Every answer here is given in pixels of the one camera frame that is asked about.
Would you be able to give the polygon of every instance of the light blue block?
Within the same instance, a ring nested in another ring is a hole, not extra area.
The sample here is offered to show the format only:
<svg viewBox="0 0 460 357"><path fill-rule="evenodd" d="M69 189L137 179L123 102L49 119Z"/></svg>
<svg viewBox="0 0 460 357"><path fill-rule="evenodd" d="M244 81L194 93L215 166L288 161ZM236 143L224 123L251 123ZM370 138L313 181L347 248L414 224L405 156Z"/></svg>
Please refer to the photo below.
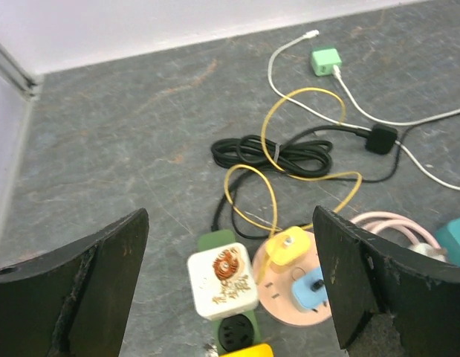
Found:
<svg viewBox="0 0 460 357"><path fill-rule="evenodd" d="M435 234L441 247L447 249L447 257L452 264L460 266L460 218L455 219Z"/></svg>
<svg viewBox="0 0 460 357"><path fill-rule="evenodd" d="M322 270L320 267L310 271L292 284L292 295L299 304L301 309L311 310L318 307L321 303L328 300L327 290L325 287L313 292L312 285L323 280Z"/></svg>

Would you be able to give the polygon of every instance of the coiled pink cable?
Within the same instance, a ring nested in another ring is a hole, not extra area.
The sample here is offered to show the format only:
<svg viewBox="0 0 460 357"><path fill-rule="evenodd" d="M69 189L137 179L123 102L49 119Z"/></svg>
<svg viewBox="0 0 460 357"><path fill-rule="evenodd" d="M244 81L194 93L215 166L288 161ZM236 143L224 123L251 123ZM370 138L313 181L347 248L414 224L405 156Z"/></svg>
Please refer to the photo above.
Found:
<svg viewBox="0 0 460 357"><path fill-rule="evenodd" d="M403 233L413 245L416 245L419 244L420 241L412 232L414 231L420 234L433 248L441 248L438 241L430 232L421 227L418 223L400 214L384 211L367 212L354 217L352 223L357 224L367 219L375 219L375 221L365 224L362 228L373 234L379 234L387 228L396 229Z"/></svg>

